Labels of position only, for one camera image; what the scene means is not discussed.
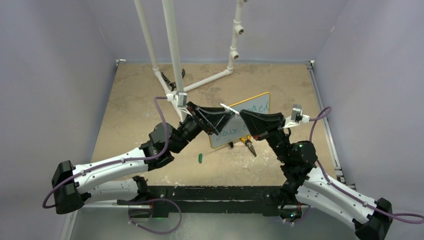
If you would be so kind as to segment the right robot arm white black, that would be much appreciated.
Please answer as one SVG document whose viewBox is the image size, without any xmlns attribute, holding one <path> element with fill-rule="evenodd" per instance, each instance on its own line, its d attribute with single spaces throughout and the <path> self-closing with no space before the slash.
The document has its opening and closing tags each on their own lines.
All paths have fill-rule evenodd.
<svg viewBox="0 0 424 240">
<path fill-rule="evenodd" d="M 393 222 L 388 216 L 392 204 L 361 194 L 325 173 L 311 141 L 290 142 L 284 130 L 307 123 L 310 117 L 301 110 L 294 110 L 289 118 L 245 109 L 239 115 L 250 135 L 256 141 L 267 141 L 282 163 L 286 178 L 278 195 L 282 206 L 295 201 L 307 204 L 349 226 L 360 240 L 385 239 Z"/>
</svg>

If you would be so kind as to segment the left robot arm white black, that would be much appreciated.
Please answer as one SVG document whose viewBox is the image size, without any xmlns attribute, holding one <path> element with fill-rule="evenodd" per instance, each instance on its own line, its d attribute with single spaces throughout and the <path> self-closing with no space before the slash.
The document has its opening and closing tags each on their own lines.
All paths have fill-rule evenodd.
<svg viewBox="0 0 424 240">
<path fill-rule="evenodd" d="M 155 97 L 154 104 L 161 121 L 149 134 L 147 142 L 95 163 L 73 165 L 69 160 L 60 162 L 51 179 L 52 189 L 42 207 L 54 208 L 58 215 L 79 210 L 85 204 L 95 202 L 97 196 L 105 196 L 100 190 L 101 185 L 126 175 L 164 167 L 174 160 L 172 154 L 180 153 L 201 132 L 217 135 L 239 114 L 228 106 L 201 107 L 190 101 L 186 105 L 188 115 L 175 128 L 166 122 L 158 100 L 159 97 Z"/>
</svg>

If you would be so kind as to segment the white green marker pen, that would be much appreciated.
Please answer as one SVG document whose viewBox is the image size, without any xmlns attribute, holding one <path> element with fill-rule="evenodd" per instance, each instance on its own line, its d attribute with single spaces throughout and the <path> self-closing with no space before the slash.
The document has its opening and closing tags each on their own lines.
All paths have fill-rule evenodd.
<svg viewBox="0 0 424 240">
<path fill-rule="evenodd" d="M 240 113 L 239 113 L 237 110 L 235 110 L 235 109 L 231 108 L 230 106 L 225 105 L 225 104 L 223 104 L 223 103 L 220 103 L 220 105 L 221 105 L 223 108 L 225 108 L 226 110 L 233 112 L 235 115 L 237 115 L 237 116 L 239 116 L 239 115 L 240 115 Z"/>
</svg>

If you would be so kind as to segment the green marker cap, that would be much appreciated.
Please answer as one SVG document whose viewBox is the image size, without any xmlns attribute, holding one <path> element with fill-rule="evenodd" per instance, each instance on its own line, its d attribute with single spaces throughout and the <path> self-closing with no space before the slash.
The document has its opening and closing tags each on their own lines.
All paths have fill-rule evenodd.
<svg viewBox="0 0 424 240">
<path fill-rule="evenodd" d="M 199 164 L 201 164 L 203 162 L 203 154 L 202 153 L 200 153 L 199 155 L 198 155 L 198 163 Z"/>
</svg>

